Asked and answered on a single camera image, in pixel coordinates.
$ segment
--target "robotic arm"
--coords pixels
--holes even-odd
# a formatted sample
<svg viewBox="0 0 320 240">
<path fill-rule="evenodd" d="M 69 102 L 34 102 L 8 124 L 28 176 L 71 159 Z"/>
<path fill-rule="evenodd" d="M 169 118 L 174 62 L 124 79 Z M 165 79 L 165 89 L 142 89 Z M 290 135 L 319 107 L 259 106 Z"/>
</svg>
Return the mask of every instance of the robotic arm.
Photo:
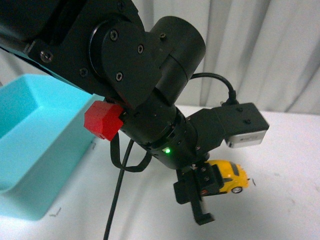
<svg viewBox="0 0 320 240">
<path fill-rule="evenodd" d="M 0 2 L 0 48 L 104 96 L 105 102 L 88 111 L 86 127 L 111 140 L 111 146 L 119 144 L 120 129 L 147 151 L 146 158 L 153 156 L 176 170 L 177 201 L 191 202 L 199 225 L 213 221 L 203 213 L 200 193 L 217 193 L 224 183 L 219 170 L 205 162 L 208 152 L 223 140 L 232 148 L 259 144 L 269 125 L 253 103 L 227 101 L 189 117 L 175 106 L 205 55 L 199 32 L 173 16 L 145 32 L 131 0 Z M 109 137 L 91 124 L 99 111 L 114 119 L 103 123 L 112 129 Z M 111 150 L 111 158 L 117 166 L 117 151 Z"/>
</svg>

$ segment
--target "turquoise plastic bin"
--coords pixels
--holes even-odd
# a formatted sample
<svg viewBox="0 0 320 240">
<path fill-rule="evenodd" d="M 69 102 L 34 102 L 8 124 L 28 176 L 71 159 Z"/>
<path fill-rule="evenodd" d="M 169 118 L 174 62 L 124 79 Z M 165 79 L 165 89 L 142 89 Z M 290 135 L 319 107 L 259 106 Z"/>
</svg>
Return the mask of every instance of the turquoise plastic bin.
<svg viewBox="0 0 320 240">
<path fill-rule="evenodd" d="M 0 215 L 44 216 L 94 138 L 83 126 L 96 100 L 43 75 L 0 88 Z"/>
</svg>

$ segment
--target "red block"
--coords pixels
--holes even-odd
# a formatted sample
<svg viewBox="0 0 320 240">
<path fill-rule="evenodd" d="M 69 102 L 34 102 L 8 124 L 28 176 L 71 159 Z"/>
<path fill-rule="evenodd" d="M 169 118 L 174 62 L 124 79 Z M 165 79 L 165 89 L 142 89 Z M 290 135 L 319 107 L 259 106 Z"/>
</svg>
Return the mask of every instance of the red block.
<svg viewBox="0 0 320 240">
<path fill-rule="evenodd" d="M 119 119 L 123 111 L 118 104 L 95 101 L 84 114 L 84 127 L 97 137 L 111 141 L 124 124 Z"/>
</svg>

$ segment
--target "toy car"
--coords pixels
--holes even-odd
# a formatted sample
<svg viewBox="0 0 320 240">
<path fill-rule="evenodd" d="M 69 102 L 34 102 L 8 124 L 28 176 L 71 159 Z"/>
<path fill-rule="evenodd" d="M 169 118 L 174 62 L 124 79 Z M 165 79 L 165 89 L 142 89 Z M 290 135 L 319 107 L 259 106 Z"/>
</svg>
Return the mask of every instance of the toy car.
<svg viewBox="0 0 320 240">
<path fill-rule="evenodd" d="M 227 160 L 209 160 L 207 163 L 212 166 L 217 165 L 222 175 L 224 186 L 220 188 L 218 194 L 226 194 L 229 192 L 239 194 L 243 191 L 243 188 L 249 186 L 247 173 L 239 164 Z"/>
</svg>

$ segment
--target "white curtain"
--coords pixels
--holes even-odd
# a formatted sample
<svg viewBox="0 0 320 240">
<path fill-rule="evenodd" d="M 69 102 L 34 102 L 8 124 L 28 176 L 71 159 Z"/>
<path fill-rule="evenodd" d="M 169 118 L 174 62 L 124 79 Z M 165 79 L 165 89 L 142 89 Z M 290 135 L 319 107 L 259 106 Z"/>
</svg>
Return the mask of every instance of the white curtain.
<svg viewBox="0 0 320 240">
<path fill-rule="evenodd" d="M 320 114 L 319 0 L 133 0 L 148 31 L 164 16 L 193 24 L 206 42 L 196 72 L 226 77 L 241 103 Z M 33 69 L 0 53 L 5 84 Z M 228 98 L 214 79 L 189 81 L 177 104 L 215 107 Z"/>
</svg>

